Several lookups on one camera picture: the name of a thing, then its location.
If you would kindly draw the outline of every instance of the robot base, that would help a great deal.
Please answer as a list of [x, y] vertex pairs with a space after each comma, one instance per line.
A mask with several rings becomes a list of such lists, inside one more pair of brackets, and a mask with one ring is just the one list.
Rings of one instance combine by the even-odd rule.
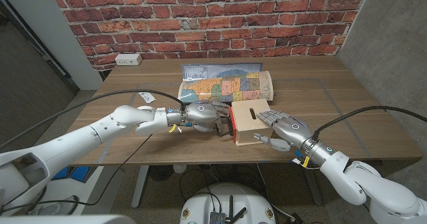
[[[229, 221], [232, 217], [236, 216], [244, 207], [246, 211], [241, 218], [238, 218], [234, 223], [262, 223], [262, 224], [275, 224], [276, 219], [274, 217], [273, 208], [270, 203], [261, 196], [258, 192], [240, 185], [237, 183], [216, 183], [209, 186], [212, 194], [216, 195], [221, 202], [221, 213], [224, 213], [225, 217]], [[207, 188], [203, 188], [198, 193], [207, 193]], [[232, 216], [230, 217], [230, 196], [232, 197]], [[211, 213], [214, 210], [212, 200], [209, 194], [194, 195], [185, 202], [181, 217], [180, 224], [201, 224], [211, 223], [214, 220], [210, 220], [211, 215], [221, 216], [220, 204], [215, 197], [213, 202], [216, 209], [216, 214]], [[218, 222], [216, 219], [213, 223], [226, 223], [225, 221]]]

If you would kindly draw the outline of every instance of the small wooden box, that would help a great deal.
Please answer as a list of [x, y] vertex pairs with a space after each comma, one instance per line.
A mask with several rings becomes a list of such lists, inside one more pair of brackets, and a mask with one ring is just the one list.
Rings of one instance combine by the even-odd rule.
[[256, 114], [270, 110], [267, 100], [234, 101], [232, 102], [232, 109], [236, 125], [236, 132], [234, 133], [236, 135], [236, 145], [261, 143], [254, 138], [254, 133], [267, 137], [272, 136], [272, 127], [256, 117]]

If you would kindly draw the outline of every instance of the cable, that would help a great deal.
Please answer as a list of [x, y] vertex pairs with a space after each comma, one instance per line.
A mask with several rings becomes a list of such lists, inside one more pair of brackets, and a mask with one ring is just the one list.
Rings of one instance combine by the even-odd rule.
[[340, 122], [342, 120], [345, 120], [345, 119], [347, 119], [347, 118], [349, 118], [349, 117], [351, 117], [351, 116], [353, 116], [355, 114], [358, 114], [358, 113], [361, 113], [361, 112], [364, 112], [364, 111], [369, 111], [369, 110], [391, 110], [391, 111], [398, 111], [398, 112], [411, 115], [411, 116], [416, 117], [416, 118], [418, 118], [418, 119], [420, 119], [422, 121], [427, 122], [427, 117], [423, 117], [423, 116], [421, 116], [421, 115], [419, 115], [419, 114], [417, 114], [415, 112], [411, 112], [411, 111], [408, 111], [406, 109], [402, 109], [402, 108], [398, 108], [398, 107], [389, 107], [389, 106], [370, 106], [370, 107], [363, 107], [363, 108], [357, 109], [355, 111], [352, 111], [351, 113], [345, 114], [345, 115], [343, 115], [343, 116], [341, 116], [341, 117], [339, 117], [339, 118], [337, 118], [337, 119], [335, 119], [333, 121], [330, 121], [327, 124], [319, 127], [317, 130], [314, 131], [314, 134], [313, 134], [313, 137], [312, 137], [313, 141], [317, 141], [318, 140], [320, 132], [322, 130], [324, 130], [325, 128], [330, 127], [333, 124], [338, 123], [338, 122]]
[[88, 99], [88, 100], [86, 100], [86, 101], [84, 101], [84, 102], [82, 102], [80, 104], [77, 104], [77, 105], [74, 105], [74, 106], [72, 106], [70, 108], [64, 109], [64, 110], [62, 110], [62, 111], [60, 111], [60, 112], [58, 112], [58, 113], [56, 113], [56, 114], [54, 114], [52, 116], [50, 116], [50, 117], [48, 117], [48, 118], [40, 121], [39, 123], [35, 124], [34, 126], [32, 126], [32, 127], [28, 128], [27, 130], [21, 132], [20, 134], [18, 134], [14, 138], [12, 138], [12, 139], [6, 141], [5, 143], [1, 144], [0, 145], [0, 149], [4, 148], [5, 146], [9, 145], [10, 143], [12, 143], [12, 142], [16, 141], [17, 139], [21, 138], [22, 136], [24, 136], [28, 132], [30, 132], [30, 131], [32, 131], [32, 130], [38, 128], [38, 127], [40, 127], [41, 125], [45, 124], [46, 122], [52, 120], [53, 118], [56, 118], [59, 115], [62, 115], [64, 113], [68, 112], [68, 111], [71, 111], [71, 110], [73, 110], [75, 108], [78, 108], [78, 107], [80, 107], [80, 106], [82, 106], [84, 104], [90, 103], [92, 101], [95, 101], [95, 100], [98, 100], [98, 99], [101, 99], [101, 98], [104, 98], [104, 97], [109, 97], [111, 95], [117, 95], [117, 94], [122, 94], [122, 93], [139, 93], [139, 92], [155, 93], [155, 94], [163, 95], [165, 97], [169, 97], [170, 99], [173, 99], [174, 101], [177, 101], [181, 105], [181, 111], [185, 111], [185, 104], [181, 100], [179, 100], [178, 98], [176, 98], [174, 96], [171, 96], [171, 95], [169, 95], [167, 93], [162, 93], [161, 91], [154, 91], [154, 90], [148, 90], [148, 89], [134, 89], [134, 90], [112, 91], [112, 92], [109, 92], [109, 93], [98, 95], [96, 97], [92, 97], [92, 98], [90, 98], [90, 99]]
[[19, 205], [19, 206], [11, 207], [11, 208], [4, 209], [4, 210], [3, 210], [4, 206], [2, 206], [1, 210], [0, 210], [0, 216], [2, 216], [2, 214], [4, 212], [6, 212], [6, 211], [10, 211], [10, 210], [14, 210], [14, 209], [22, 208], [22, 207], [28, 207], [28, 206], [38, 205], [38, 204], [45, 204], [45, 203], [77, 203], [77, 204], [88, 205], [88, 206], [96, 205], [101, 200], [103, 194], [107, 190], [107, 187], [110, 184], [111, 180], [113, 180], [113, 177], [115, 176], [115, 174], [120, 170], [121, 167], [123, 167], [123, 165], [125, 165], [125, 163], [127, 161], [129, 161], [129, 159], [131, 159], [133, 157], [133, 155], [135, 155], [135, 153], [142, 147], [142, 145], [144, 145], [148, 141], [148, 139], [152, 135], [153, 134], [151, 134], [150, 136], [148, 136], [147, 139], [115, 170], [115, 172], [113, 173], [113, 175], [108, 180], [107, 185], [105, 186], [104, 190], [101, 192], [101, 195], [99, 196], [99, 198], [98, 198], [98, 200], [96, 202], [94, 202], [94, 203], [84, 203], [84, 202], [80, 202], [80, 201], [51, 200], [51, 201], [41, 201], [41, 202], [38, 202], [38, 203], [29, 203], [29, 204]]
[[286, 212], [280, 210], [278, 207], [276, 207], [272, 201], [270, 200], [270, 197], [268, 196], [268, 190], [267, 190], [267, 185], [266, 185], [266, 180], [264, 180], [264, 176], [262, 175], [260, 166], [258, 165], [258, 163], [256, 163], [256, 167], [258, 168], [258, 171], [260, 172], [261, 178], [262, 178], [262, 182], [264, 183], [264, 186], [266, 187], [266, 193], [267, 193], [267, 199], [270, 202], [270, 204], [272, 204], [272, 207], [274, 207], [274, 209], [276, 209], [277, 211], [279, 211], [281, 214], [284, 214], [286, 216], [288, 216], [292, 221], [295, 221], [295, 217], [292, 217], [291, 215], [287, 214]]

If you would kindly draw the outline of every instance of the wall outlet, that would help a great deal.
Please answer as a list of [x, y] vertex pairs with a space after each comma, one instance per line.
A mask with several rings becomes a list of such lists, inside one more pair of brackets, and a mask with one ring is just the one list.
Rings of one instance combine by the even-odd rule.
[[141, 54], [119, 54], [115, 58], [117, 65], [139, 65], [141, 61]]

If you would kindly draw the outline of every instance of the gray wall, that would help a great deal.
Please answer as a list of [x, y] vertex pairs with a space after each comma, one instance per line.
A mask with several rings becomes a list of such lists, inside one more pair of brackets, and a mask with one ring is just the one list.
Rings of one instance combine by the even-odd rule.
[[82, 90], [96, 90], [101, 76], [92, 69], [55, 0], [9, 0]]

